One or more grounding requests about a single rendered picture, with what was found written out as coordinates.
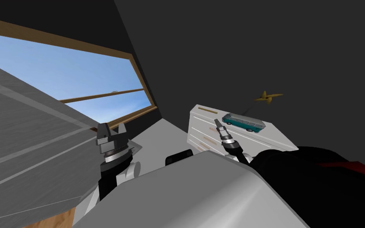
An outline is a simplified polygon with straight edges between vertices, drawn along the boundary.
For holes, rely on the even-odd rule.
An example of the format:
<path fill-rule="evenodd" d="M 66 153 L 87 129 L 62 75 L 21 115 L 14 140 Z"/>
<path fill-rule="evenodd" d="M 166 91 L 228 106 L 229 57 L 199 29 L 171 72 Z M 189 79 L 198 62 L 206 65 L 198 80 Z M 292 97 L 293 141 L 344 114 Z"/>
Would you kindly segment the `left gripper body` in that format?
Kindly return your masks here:
<path fill-rule="evenodd" d="M 109 133 L 97 133 L 96 145 L 99 146 L 100 154 L 110 151 L 117 151 L 121 148 L 126 148 L 128 144 L 128 133 L 118 133 L 109 135 Z"/>

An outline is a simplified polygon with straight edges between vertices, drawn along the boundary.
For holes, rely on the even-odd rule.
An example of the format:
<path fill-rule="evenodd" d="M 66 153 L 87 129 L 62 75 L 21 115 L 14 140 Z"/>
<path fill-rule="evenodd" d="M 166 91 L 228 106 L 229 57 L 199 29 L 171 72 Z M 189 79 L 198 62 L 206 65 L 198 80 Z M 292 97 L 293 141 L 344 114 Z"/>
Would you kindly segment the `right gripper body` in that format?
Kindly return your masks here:
<path fill-rule="evenodd" d="M 225 126 L 217 127 L 217 131 L 219 132 L 220 138 L 223 142 L 232 142 L 233 137 L 227 131 Z"/>

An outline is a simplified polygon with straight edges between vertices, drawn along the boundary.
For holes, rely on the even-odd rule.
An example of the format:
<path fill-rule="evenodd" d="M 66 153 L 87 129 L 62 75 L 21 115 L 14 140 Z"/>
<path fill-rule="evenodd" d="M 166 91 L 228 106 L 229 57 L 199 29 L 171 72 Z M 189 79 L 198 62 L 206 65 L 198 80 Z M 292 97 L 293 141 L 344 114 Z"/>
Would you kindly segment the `white drawer chest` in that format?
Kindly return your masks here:
<path fill-rule="evenodd" d="M 219 121 L 226 115 L 226 111 L 214 108 L 195 105 L 190 111 L 187 142 L 199 151 L 211 150 L 219 154 L 227 154 L 221 145 L 220 135 L 216 129 L 215 119 Z M 280 151 L 298 150 L 278 128 L 269 122 L 264 123 L 266 127 L 259 133 L 248 132 L 236 126 L 223 123 L 232 135 L 233 139 L 238 141 L 243 151 L 251 157 L 258 153 L 275 149 Z"/>

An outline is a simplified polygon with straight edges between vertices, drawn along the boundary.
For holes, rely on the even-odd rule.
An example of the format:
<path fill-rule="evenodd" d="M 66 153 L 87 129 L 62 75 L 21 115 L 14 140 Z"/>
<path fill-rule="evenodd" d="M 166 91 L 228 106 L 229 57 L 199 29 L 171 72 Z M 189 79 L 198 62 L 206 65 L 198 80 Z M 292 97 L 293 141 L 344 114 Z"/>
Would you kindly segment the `wooden framed window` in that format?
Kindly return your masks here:
<path fill-rule="evenodd" d="M 0 21 L 0 69 L 110 127 L 156 110 L 123 51 Z"/>

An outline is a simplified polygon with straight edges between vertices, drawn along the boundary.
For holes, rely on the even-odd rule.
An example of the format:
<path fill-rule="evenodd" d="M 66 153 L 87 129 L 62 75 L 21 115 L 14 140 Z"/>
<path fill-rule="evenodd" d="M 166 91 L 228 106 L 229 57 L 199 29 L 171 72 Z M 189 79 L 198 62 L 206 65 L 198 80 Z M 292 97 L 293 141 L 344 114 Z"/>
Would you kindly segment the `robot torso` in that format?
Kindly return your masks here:
<path fill-rule="evenodd" d="M 310 228 L 251 167 L 204 151 L 118 185 L 73 228 Z"/>

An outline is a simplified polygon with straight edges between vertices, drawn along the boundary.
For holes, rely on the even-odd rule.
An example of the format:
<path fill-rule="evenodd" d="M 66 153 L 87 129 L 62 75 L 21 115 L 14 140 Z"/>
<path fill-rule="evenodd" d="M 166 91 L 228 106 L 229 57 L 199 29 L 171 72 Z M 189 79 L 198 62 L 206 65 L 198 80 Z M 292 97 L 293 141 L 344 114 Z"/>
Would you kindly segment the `gold star wall ornament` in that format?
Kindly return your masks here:
<path fill-rule="evenodd" d="M 267 104 L 270 104 L 272 99 L 274 97 L 278 97 L 278 96 L 282 96 L 283 94 L 271 94 L 271 95 L 267 95 L 266 91 L 263 91 L 263 93 L 261 94 L 261 96 L 257 99 L 254 99 L 254 101 L 266 101 Z"/>

